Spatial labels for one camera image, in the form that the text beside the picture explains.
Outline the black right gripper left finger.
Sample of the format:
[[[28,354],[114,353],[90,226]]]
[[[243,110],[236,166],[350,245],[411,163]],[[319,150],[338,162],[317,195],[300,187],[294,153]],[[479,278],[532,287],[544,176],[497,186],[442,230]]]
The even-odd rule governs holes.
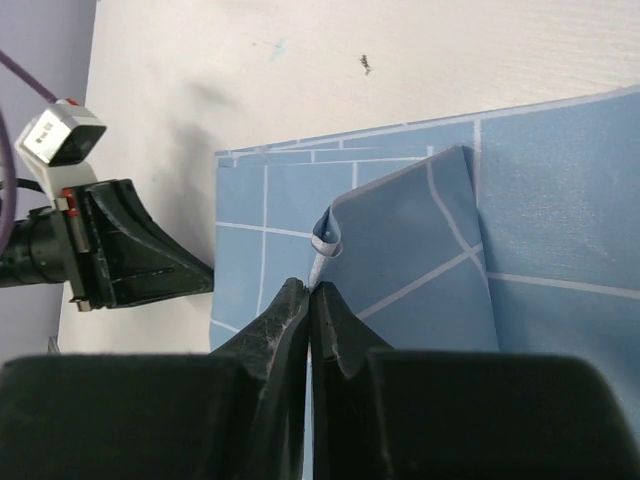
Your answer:
[[[1,370],[5,479],[298,479],[309,294],[206,355],[23,357]]]

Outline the blue grid placemat cloth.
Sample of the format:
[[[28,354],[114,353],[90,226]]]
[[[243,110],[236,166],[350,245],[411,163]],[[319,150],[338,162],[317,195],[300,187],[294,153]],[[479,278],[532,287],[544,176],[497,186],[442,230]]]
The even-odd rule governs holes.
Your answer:
[[[576,358],[639,475],[639,91],[221,152],[213,350],[286,280],[397,350]],[[303,474],[313,475],[308,306]]]

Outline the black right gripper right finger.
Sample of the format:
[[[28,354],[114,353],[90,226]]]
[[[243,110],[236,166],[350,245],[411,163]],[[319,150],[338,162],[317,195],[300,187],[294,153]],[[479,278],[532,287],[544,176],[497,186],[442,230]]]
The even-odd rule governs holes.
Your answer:
[[[631,479],[604,378],[558,356],[397,350],[338,289],[311,294],[317,479]]]

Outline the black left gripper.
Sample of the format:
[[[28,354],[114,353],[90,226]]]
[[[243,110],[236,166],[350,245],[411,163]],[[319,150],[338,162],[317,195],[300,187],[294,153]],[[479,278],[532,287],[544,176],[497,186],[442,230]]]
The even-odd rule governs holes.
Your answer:
[[[3,288],[68,283],[81,312],[211,293],[213,269],[157,225],[133,182],[66,187],[14,222]]]

